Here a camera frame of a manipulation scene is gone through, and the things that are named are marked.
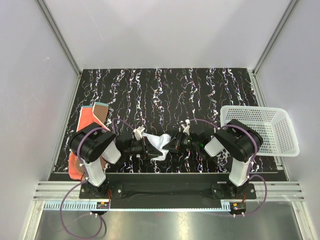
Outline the white towel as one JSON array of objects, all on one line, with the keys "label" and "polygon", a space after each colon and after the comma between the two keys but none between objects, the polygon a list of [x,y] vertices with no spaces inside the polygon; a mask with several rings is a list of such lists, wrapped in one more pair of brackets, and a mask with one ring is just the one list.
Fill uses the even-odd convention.
[{"label": "white towel", "polygon": [[168,144],[171,141],[171,136],[169,134],[162,134],[160,136],[152,135],[148,133],[143,133],[143,137],[147,137],[149,142],[157,149],[159,150],[162,155],[152,158],[154,161],[164,161],[166,159],[166,156],[168,154],[168,150],[163,149],[163,147]]}]

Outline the orange brown towel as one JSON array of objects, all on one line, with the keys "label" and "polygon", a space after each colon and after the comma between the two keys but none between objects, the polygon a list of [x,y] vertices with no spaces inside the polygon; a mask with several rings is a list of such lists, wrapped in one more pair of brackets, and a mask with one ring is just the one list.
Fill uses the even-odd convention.
[{"label": "orange brown towel", "polygon": [[[110,129],[105,126],[108,112],[109,105],[107,103],[95,102],[93,105],[82,106],[76,131],[82,130],[84,127],[92,123],[97,123],[101,127],[110,131]],[[84,168],[80,166],[80,161],[71,150],[68,159],[68,174],[70,178],[73,180],[84,181],[84,173]]]}]

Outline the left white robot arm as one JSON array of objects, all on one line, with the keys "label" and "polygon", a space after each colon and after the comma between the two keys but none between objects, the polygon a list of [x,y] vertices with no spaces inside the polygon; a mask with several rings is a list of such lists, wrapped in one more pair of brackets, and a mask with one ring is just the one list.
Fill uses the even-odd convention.
[{"label": "left white robot arm", "polygon": [[138,155],[142,160],[160,157],[163,153],[152,144],[142,126],[132,132],[119,135],[107,130],[96,122],[78,130],[69,144],[74,155],[84,166],[85,180],[91,185],[90,192],[97,198],[108,193],[106,175],[101,166],[101,158],[117,163],[122,156]]}]

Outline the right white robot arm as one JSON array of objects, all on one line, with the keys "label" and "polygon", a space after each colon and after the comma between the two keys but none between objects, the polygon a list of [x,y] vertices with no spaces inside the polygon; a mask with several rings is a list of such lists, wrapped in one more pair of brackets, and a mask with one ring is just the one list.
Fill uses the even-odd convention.
[{"label": "right white robot arm", "polygon": [[162,148],[172,153],[196,150],[206,157],[215,157],[227,151],[232,157],[232,167],[227,185],[228,195],[239,198],[245,192],[253,159],[263,144],[262,136],[239,120],[232,119],[217,129],[212,139],[204,131],[191,132],[190,121],[181,124],[179,132]]}]

